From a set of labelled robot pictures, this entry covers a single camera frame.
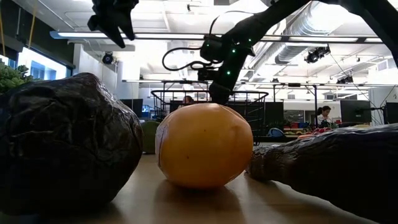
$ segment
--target metal wire basket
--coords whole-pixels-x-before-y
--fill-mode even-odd
[[[188,105],[183,98],[191,96],[195,103],[211,101],[208,90],[153,90],[155,119],[159,122],[179,107]],[[264,135],[264,111],[267,92],[234,91],[226,106],[238,112],[249,124],[254,136],[254,144],[259,145],[259,137]]]

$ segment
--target table surface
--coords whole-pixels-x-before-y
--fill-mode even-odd
[[[7,217],[0,223],[374,223],[300,194],[278,182],[260,183],[246,174],[211,192],[174,187],[155,157],[143,155],[118,196],[103,211],[79,217]]]

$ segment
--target black plastic bag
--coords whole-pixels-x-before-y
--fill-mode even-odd
[[[0,212],[102,207],[141,155],[137,116],[92,74],[31,82],[0,96]]]
[[[247,168],[380,223],[398,223],[398,124],[341,128],[280,146],[259,147]]]

